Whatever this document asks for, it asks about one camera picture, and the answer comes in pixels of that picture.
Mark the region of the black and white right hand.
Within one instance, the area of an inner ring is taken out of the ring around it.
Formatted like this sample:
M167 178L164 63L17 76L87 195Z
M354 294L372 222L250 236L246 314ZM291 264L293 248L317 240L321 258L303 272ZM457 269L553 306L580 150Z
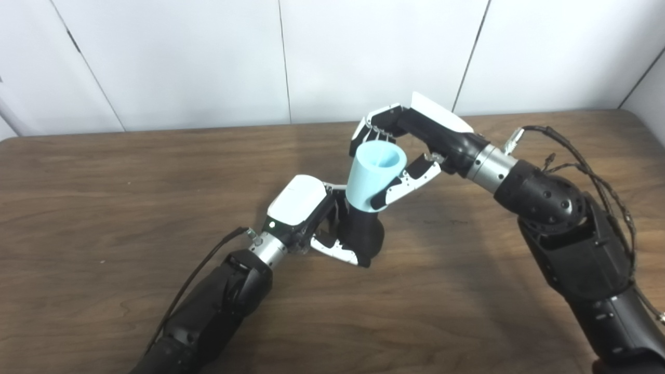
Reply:
M399 103L372 111L364 116L351 137L350 156L360 152L362 144L372 140L395 143L411 135L428 149L413 163L389 177L378 192L370 193L367 203L380 211L423 185L440 173L474 178L490 152L490 144L468 123L443 106L414 92L411 104Z

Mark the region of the black and white left hand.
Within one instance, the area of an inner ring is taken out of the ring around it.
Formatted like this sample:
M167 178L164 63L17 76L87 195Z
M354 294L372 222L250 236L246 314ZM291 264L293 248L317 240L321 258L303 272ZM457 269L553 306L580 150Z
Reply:
M346 198L346 185L328 184L309 175L296 175L271 202L251 251L273 269L287 253L314 249L351 265L368 268L371 260L331 233L319 230L335 221Z

